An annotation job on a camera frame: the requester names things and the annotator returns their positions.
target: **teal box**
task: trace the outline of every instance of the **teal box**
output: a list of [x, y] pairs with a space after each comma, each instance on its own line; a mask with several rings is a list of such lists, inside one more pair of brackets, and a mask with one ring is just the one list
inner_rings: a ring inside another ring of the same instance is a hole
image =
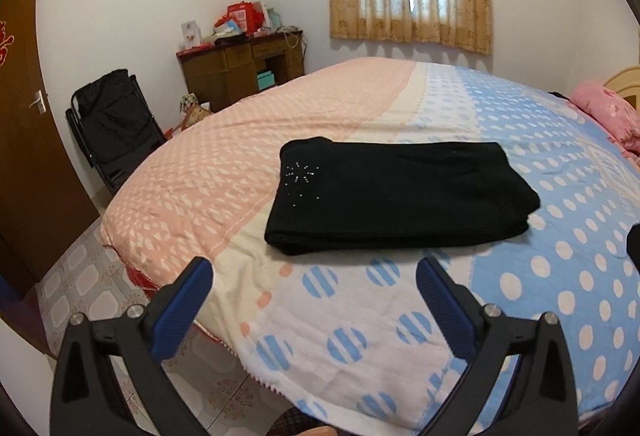
[[276, 85], [276, 76], [271, 71], [258, 73], [258, 90], [266, 90]]

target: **pink pillow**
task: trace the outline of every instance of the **pink pillow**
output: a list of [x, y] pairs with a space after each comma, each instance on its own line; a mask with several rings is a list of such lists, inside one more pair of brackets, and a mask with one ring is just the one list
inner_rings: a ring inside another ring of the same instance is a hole
[[640, 115], [611, 90], [587, 81], [571, 94], [571, 102], [598, 121], [627, 151], [640, 154]]

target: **door handle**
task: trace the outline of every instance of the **door handle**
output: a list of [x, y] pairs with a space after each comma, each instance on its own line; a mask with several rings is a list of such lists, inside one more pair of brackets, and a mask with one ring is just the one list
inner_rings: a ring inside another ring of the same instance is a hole
[[44, 115], [47, 112], [47, 105], [44, 102], [42, 91], [37, 91], [34, 97], [36, 97], [36, 100], [34, 100], [31, 104], [29, 104], [29, 109], [33, 108], [33, 106], [37, 106], [38, 111], [40, 111], [40, 114]]

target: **headboard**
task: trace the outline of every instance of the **headboard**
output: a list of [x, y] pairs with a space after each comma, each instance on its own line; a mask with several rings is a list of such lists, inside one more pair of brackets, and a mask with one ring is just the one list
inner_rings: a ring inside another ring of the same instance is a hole
[[604, 86], [620, 95], [640, 111], [640, 65], [626, 68], [615, 74]]

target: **red door decoration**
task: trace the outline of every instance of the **red door decoration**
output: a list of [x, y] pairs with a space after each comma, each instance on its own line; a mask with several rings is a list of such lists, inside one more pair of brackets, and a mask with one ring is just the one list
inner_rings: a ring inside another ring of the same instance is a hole
[[6, 56], [9, 54], [7, 46], [14, 44], [14, 36], [7, 36], [4, 31], [5, 22], [0, 22], [0, 66], [4, 64]]

